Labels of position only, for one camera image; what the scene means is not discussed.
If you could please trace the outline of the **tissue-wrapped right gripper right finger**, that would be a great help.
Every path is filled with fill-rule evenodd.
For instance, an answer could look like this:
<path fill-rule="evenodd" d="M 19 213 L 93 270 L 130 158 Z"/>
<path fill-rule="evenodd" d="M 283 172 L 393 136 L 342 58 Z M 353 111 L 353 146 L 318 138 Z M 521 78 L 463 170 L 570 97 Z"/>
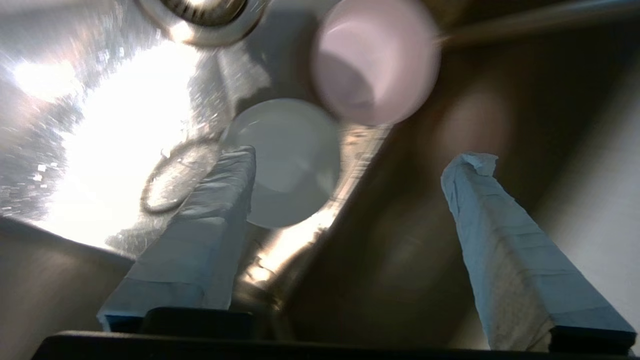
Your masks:
<path fill-rule="evenodd" d="M 466 152 L 441 175 L 490 349 L 630 353 L 635 329 L 503 189 L 497 161 Z"/>

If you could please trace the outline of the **tissue-wrapped right gripper left finger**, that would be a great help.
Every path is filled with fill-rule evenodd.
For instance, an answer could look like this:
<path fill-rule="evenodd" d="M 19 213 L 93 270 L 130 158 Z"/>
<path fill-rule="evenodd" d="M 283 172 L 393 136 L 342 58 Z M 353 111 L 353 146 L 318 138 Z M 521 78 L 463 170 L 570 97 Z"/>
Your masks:
<path fill-rule="evenodd" d="M 229 308 L 256 170 L 253 146 L 219 156 L 98 310 L 104 331 L 117 332 L 161 307 Z"/>

